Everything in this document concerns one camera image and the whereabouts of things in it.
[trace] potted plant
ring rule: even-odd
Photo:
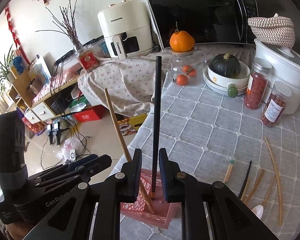
[[[5,93],[6,85],[10,86],[11,81],[13,81],[14,79],[14,77],[13,79],[10,78],[10,76],[12,75],[12,73],[10,72],[10,65],[12,64],[13,60],[12,46],[13,45],[11,45],[9,49],[7,57],[6,54],[4,54],[4,64],[0,61],[0,94]]]

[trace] black chopstick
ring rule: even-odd
[[[247,185],[247,180],[248,180],[248,177],[249,177],[249,173],[250,173],[251,164],[252,164],[252,161],[250,161],[250,164],[249,164],[249,168],[248,168],[248,170],[247,170],[246,177],[245,177],[245,179],[244,179],[244,182],[243,182],[242,188],[241,188],[241,190],[240,190],[240,193],[239,193],[239,196],[238,196],[238,198],[239,198],[239,199],[241,199],[241,197],[242,197],[242,194],[243,194],[243,191],[244,191],[244,188],[245,188],[245,187],[246,187],[246,185]]]
[[[155,63],[151,200],[154,200],[155,198],[155,184],[156,184],[157,167],[158,167],[160,104],[161,104],[161,65],[162,65],[162,58],[161,56],[157,56],[156,63]]]

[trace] drawer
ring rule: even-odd
[[[32,124],[40,122],[40,119],[32,111],[28,111],[27,113],[25,113],[25,117]]]
[[[41,121],[52,119],[56,116],[44,102],[40,103],[31,110],[40,118]]]

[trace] pink plastic holder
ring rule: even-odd
[[[151,170],[141,169],[140,181],[145,186],[148,195],[151,191],[151,173]],[[121,203],[121,214],[155,227],[165,229],[169,227],[171,219],[176,214],[179,203],[167,203],[164,200],[160,172],[157,172],[155,200],[151,201],[151,203],[155,215],[150,212],[146,201],[141,193],[139,193],[135,203]]]

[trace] green pumpkin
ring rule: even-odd
[[[216,74],[236,78],[241,71],[239,60],[229,53],[219,54],[209,62],[209,68]]]

